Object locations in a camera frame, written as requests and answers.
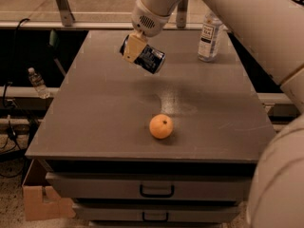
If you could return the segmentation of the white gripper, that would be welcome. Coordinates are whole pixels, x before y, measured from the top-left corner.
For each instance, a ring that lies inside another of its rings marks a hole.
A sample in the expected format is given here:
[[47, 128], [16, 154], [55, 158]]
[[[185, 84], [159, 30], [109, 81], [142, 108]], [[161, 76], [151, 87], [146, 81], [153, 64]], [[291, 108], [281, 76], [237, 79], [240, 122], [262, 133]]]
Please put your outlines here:
[[164, 1], [136, 0], [131, 20], [133, 28], [126, 39], [123, 58], [133, 63], [147, 45], [147, 37], [161, 33], [171, 16], [171, 7]]

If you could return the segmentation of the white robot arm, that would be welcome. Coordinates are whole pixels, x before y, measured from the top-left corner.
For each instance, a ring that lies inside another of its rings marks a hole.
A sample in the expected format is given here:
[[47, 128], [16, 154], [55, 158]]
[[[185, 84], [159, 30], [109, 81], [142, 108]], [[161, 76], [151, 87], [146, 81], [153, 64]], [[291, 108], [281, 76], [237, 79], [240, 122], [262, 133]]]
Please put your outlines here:
[[[126, 61], [138, 63], [181, 0], [137, 0]], [[294, 103], [299, 117], [261, 155], [250, 188], [246, 228], [304, 228], [304, 8], [291, 0], [202, 0]]]

